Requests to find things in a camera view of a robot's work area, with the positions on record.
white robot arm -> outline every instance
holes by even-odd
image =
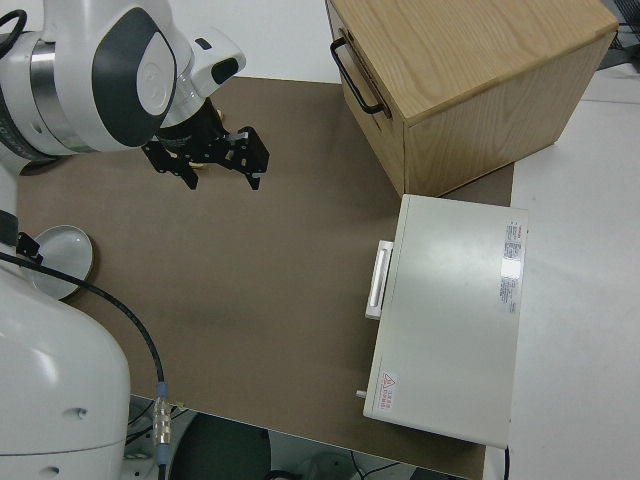
[[[218,30],[178,31],[167,0],[45,0],[43,31],[0,60],[0,142],[30,161],[144,146],[191,188],[193,161],[257,189],[268,152],[250,127],[226,132],[208,99],[244,66]]]
[[[157,171],[191,188],[190,161],[238,170],[258,188],[269,153],[250,127],[225,131],[208,99],[245,65],[221,32],[178,31],[167,0],[44,0],[39,32],[23,31],[25,15],[0,19],[15,21],[0,35],[2,254],[16,254],[16,176],[28,162],[142,147]],[[0,478],[119,479],[129,401],[122,351],[5,263],[0,380]]]

cable connector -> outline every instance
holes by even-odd
[[[171,460],[171,405],[165,382],[158,383],[153,407],[153,442],[156,446],[156,464],[168,465]]]

black handle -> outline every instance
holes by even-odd
[[[331,56],[333,57],[333,60],[336,62],[336,65],[338,65],[338,70],[340,70],[340,73],[342,74],[345,81],[347,82],[347,85],[349,85],[349,88],[353,92],[353,95],[356,97],[356,100],[358,101],[358,105],[360,105],[360,108],[362,108],[362,110],[365,113],[369,113],[373,115],[374,113],[382,112],[384,110],[384,105],[382,103],[378,103],[377,105],[367,105],[367,102],[365,102],[364,98],[362,97],[360,90],[358,90],[358,87],[356,87],[356,84],[353,83],[353,80],[349,76],[347,69],[344,67],[344,64],[338,57],[336,50],[338,50],[338,48],[346,44],[347,44],[347,41],[345,40],[344,37],[338,38],[331,44]]]

drawer handle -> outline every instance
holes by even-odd
[[[358,87],[356,87],[356,84],[353,83],[353,80],[349,76],[347,69],[344,67],[344,64],[340,60],[340,57],[338,57],[338,53],[336,52],[336,50],[338,50],[338,48],[346,44],[347,44],[347,41],[345,40],[344,37],[338,38],[331,44],[331,56],[333,57],[333,60],[336,62],[336,65],[338,65],[338,70],[340,70],[340,73],[342,74],[345,81],[347,82],[347,85],[349,85],[349,88],[353,92],[353,95],[356,97],[356,100],[358,101],[360,108],[362,108],[362,110],[365,113],[373,115],[374,113],[382,112],[384,110],[384,105],[382,103],[378,103],[377,105],[367,105],[367,102],[365,102],[364,98],[362,97],[360,90],[358,90]]]
[[[382,301],[387,286],[392,253],[393,242],[386,242],[384,240],[378,242],[376,263],[373,267],[373,275],[371,276],[371,291],[369,292],[369,300],[367,301],[367,309],[364,315],[372,320],[380,320],[382,316]]]

label sticker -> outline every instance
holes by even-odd
[[[376,407],[378,410],[390,412],[393,408],[396,387],[398,386],[398,375],[391,372],[382,372],[380,377],[380,395]]]
[[[504,235],[504,251],[500,272],[500,306],[503,311],[515,314],[520,300],[520,276],[522,275],[522,225],[516,220],[507,225]]]

